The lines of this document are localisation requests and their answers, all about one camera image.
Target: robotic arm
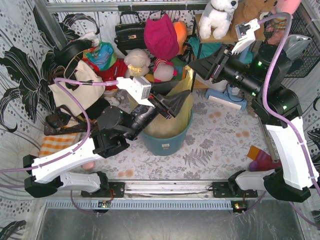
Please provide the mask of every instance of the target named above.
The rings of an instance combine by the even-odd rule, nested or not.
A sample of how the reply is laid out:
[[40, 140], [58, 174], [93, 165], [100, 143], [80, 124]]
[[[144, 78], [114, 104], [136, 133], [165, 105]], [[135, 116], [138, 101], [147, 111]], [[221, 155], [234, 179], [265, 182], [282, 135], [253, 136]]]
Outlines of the robotic arm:
[[116, 106], [104, 109], [97, 119], [98, 130], [93, 131], [77, 151], [72, 152], [79, 143], [45, 157], [25, 156], [23, 167], [27, 168], [39, 166], [72, 152], [63, 160], [28, 171], [31, 176], [25, 179], [24, 188], [30, 195], [43, 198], [60, 190], [81, 190], [82, 194], [92, 197], [110, 194], [105, 173], [81, 174], [68, 171], [124, 151], [130, 146], [126, 139], [137, 139], [138, 134], [158, 114], [166, 119], [176, 117], [190, 94], [190, 90], [185, 90], [166, 96], [174, 87], [175, 82], [172, 81], [153, 85], [144, 77], [118, 77], [117, 81], [117, 87], [126, 90], [138, 103], [136, 108], [131, 113]]
[[[311, 195], [308, 188], [313, 185], [303, 150], [293, 129], [284, 121], [272, 116], [263, 105], [263, 85], [277, 46], [267, 44], [260, 47], [250, 66], [243, 64], [233, 55], [243, 51], [250, 45], [252, 39], [255, 39], [254, 31], [257, 29], [257, 23], [257, 20], [253, 20], [236, 26], [240, 42], [233, 50], [231, 46], [223, 44], [212, 55], [192, 61], [189, 66], [204, 80], [211, 78], [212, 83], [227, 80], [232, 86], [254, 97], [251, 106], [270, 132], [279, 153], [281, 169], [260, 172], [239, 171], [228, 179], [231, 192], [238, 195], [239, 190], [262, 190], [278, 200], [301, 203]], [[292, 61], [282, 50], [270, 78], [267, 102], [274, 112], [288, 119], [296, 127], [306, 142], [298, 97], [293, 91], [281, 85], [291, 64]], [[311, 167], [317, 180], [319, 173], [313, 164]]]

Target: blue cylinder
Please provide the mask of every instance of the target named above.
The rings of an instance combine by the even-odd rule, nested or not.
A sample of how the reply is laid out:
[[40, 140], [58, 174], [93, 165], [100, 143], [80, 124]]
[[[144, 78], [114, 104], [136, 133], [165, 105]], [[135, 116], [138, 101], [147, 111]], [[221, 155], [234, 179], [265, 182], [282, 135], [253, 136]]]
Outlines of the blue cylinder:
[[156, 156], [169, 156], [177, 152], [183, 145], [186, 138], [187, 131], [191, 125], [193, 119], [193, 112], [191, 110], [191, 116], [188, 126], [180, 134], [170, 138], [156, 138], [141, 133], [142, 140], [146, 148]]

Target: pink hat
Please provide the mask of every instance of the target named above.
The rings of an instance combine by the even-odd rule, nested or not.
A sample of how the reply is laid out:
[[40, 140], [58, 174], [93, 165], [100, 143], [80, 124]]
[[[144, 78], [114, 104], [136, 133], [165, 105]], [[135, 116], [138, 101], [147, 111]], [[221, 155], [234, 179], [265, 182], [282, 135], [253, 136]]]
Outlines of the pink hat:
[[177, 33], [168, 14], [159, 20], [146, 20], [144, 42], [152, 55], [159, 59], [170, 60], [179, 52]]

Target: black wire basket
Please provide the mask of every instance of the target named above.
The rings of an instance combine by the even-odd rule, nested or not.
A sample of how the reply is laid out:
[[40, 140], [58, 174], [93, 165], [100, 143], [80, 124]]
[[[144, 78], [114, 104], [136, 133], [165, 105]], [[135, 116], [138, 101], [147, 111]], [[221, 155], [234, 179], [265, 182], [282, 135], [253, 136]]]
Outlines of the black wire basket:
[[[270, 39], [274, 34], [279, 33], [284, 29], [286, 25], [286, 21], [279, 22], [276, 25], [272, 25], [272, 21], [269, 21], [265, 24], [264, 36], [265, 41], [267, 43], [268, 39]], [[312, 40], [306, 49], [302, 52], [302, 54], [297, 58], [297, 61], [300, 62], [300, 67], [298, 67], [293, 72], [288, 73], [286, 78], [304, 78], [306, 77], [311, 70], [317, 65], [320, 60], [320, 50], [316, 41], [314, 40], [314, 36], [310, 32], [309, 29], [306, 28], [307, 23], [303, 18], [302, 14], [297, 10], [293, 14], [292, 25], [290, 29], [290, 34], [298, 34], [304, 35], [306, 37], [310, 37]]]

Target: yellow trash bag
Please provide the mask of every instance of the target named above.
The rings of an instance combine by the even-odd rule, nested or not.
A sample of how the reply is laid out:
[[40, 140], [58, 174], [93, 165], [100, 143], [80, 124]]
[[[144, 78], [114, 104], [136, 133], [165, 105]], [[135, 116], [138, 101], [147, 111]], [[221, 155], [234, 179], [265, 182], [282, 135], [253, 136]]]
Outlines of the yellow trash bag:
[[[167, 96], [185, 91], [191, 90], [192, 78], [194, 71], [189, 67], [185, 67], [187, 74], [185, 79], [179, 81], [179, 83], [167, 94]], [[130, 106], [134, 109], [138, 104], [128, 94]], [[186, 98], [181, 111], [176, 117], [165, 119], [159, 114], [145, 129], [144, 132], [154, 138], [168, 139], [182, 133], [188, 126], [191, 118], [191, 108], [193, 105], [193, 98], [191, 94]]]

